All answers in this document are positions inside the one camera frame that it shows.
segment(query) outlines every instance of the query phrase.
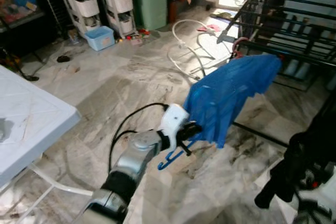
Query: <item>marble floor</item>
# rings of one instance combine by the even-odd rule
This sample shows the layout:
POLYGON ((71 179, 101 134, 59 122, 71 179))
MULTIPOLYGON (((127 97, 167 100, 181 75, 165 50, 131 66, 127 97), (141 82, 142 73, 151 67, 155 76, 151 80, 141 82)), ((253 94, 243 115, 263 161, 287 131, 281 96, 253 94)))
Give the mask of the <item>marble floor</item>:
MULTIPOLYGON (((180 18, 226 25, 209 18, 201 7, 180 18)), ((181 25, 177 33, 195 47, 198 27, 181 25)), ((37 166, 60 183, 99 188, 107 176, 111 138, 121 120, 150 102, 182 104, 186 98, 193 81, 176 71, 166 57, 175 43, 170 31, 154 31, 140 46, 123 41, 95 52, 85 41, 77 45, 65 41, 38 52, 47 61, 44 66, 27 59, 24 70, 40 77, 35 85, 82 114, 81 122, 50 147, 37 166), (60 55, 72 60, 57 63, 60 55)), ((173 48, 171 54, 185 69, 197 66, 190 54, 182 56, 182 49, 173 48)), ((327 95, 321 80, 308 92, 272 84, 265 94, 248 99, 237 121, 287 142, 309 125, 327 95)), ((159 108, 148 109, 132 117, 125 129, 155 128, 161 116, 159 108)), ((127 140, 126 136, 116 145, 114 160, 127 140)), ((232 126, 223 149, 197 143, 192 150, 192 156, 180 157, 163 171, 156 167, 166 152, 150 162, 124 223, 291 222, 295 212, 281 200, 274 200, 269 210, 260 210, 253 202, 264 183, 257 179, 281 158, 283 148, 232 126)), ((0 198, 0 223, 15 223, 48 186, 33 173, 24 175, 0 198)), ((23 223, 71 223, 87 201, 88 197, 54 189, 23 223)))

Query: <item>black metal rack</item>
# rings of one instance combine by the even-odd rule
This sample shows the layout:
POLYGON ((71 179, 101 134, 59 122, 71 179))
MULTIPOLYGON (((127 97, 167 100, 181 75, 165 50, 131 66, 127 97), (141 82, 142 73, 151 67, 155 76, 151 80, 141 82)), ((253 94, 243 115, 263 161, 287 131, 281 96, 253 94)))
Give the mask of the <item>black metal rack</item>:
MULTIPOLYGON (((249 39, 240 43, 248 51, 282 56, 290 63, 336 69, 336 0, 247 0, 219 39, 232 41, 226 35, 234 25, 239 27, 239 37, 249 39)), ((335 99, 336 90, 328 101, 335 99)), ((234 125, 286 146, 249 127, 234 125)))

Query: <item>white plastic table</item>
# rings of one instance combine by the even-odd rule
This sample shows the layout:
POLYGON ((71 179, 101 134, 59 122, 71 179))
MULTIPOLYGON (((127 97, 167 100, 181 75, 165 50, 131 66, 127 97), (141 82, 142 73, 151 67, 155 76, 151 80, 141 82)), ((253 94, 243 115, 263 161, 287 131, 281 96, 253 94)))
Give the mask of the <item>white plastic table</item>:
POLYGON ((0 66, 0 130, 5 132, 0 139, 0 196, 28 169, 51 184, 17 223, 55 187, 92 195, 61 185, 32 164, 80 118, 76 108, 0 66))

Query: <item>blue plastic basket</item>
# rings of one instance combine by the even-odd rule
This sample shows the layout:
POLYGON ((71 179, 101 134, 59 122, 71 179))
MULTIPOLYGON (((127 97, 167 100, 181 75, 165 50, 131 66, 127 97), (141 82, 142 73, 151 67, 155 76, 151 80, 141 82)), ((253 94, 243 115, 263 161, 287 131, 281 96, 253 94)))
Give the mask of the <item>blue plastic basket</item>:
POLYGON ((101 26, 95 30, 87 31, 85 38, 90 47, 95 51, 114 45, 113 30, 107 26, 101 26))

